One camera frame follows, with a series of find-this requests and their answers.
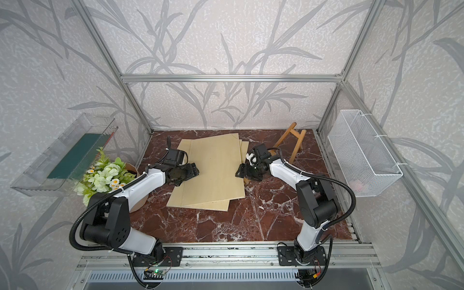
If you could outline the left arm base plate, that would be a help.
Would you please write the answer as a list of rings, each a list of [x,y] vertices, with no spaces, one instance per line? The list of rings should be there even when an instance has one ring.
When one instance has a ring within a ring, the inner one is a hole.
[[[168,246],[162,250],[154,250],[152,254],[144,255],[135,253],[132,258],[134,267],[157,266],[157,267],[179,267],[182,259],[183,247]]]

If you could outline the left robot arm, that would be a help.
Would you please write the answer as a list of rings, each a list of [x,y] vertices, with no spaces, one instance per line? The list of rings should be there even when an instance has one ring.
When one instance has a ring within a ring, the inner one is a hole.
[[[131,227],[130,210],[155,189],[166,184],[180,186],[199,175],[185,151],[168,149],[158,163],[148,165],[134,181],[110,193],[91,197],[87,209],[72,225],[69,242],[80,251],[113,250],[137,253],[161,261],[162,242]]]

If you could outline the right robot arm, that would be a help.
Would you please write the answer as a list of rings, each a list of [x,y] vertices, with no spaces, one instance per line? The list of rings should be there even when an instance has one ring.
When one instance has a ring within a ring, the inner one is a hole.
[[[281,153],[273,155],[271,150],[279,151],[279,148],[268,148],[264,144],[253,147],[252,152],[246,155],[246,162],[239,165],[236,177],[262,181],[265,174],[270,174],[296,191],[304,223],[294,248],[297,257],[303,260],[322,243],[321,237],[329,227],[353,213],[356,196],[347,184],[299,169],[286,161]],[[346,190],[350,196],[349,209],[341,216],[337,216],[341,207],[333,184]]]

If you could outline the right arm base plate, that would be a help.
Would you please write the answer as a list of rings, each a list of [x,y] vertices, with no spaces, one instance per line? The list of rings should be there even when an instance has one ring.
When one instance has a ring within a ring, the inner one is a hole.
[[[277,247],[277,257],[279,265],[283,267],[290,266],[325,266],[329,257],[323,246],[317,246],[311,251],[304,252],[295,249],[294,246],[279,245]]]

